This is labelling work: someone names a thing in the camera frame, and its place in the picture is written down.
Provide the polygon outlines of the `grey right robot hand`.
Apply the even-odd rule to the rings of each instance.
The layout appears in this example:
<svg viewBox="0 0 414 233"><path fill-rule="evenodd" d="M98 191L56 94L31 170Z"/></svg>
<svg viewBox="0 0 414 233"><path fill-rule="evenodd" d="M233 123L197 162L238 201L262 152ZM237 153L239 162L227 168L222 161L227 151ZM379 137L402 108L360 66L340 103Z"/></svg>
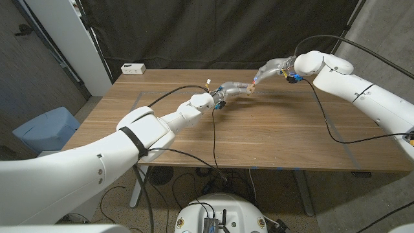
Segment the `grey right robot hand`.
<svg viewBox="0 0 414 233"><path fill-rule="evenodd" d="M272 76L283 76L288 83L297 83L303 80L303 77L294 70L295 56L288 58L274 58L266 62L266 64L259 68L257 74L253 79L253 84L257 85L265 78Z"/></svg>

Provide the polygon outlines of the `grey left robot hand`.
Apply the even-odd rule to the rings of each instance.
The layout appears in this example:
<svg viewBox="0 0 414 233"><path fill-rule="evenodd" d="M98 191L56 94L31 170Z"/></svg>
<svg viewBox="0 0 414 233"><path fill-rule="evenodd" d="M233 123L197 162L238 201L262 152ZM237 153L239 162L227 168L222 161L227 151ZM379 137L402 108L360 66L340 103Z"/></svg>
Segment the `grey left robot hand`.
<svg viewBox="0 0 414 233"><path fill-rule="evenodd" d="M255 85L253 83L225 82L210 93L213 97L214 109L222 109L226 105L228 97L239 94L250 95L254 92L254 89Z"/></svg>

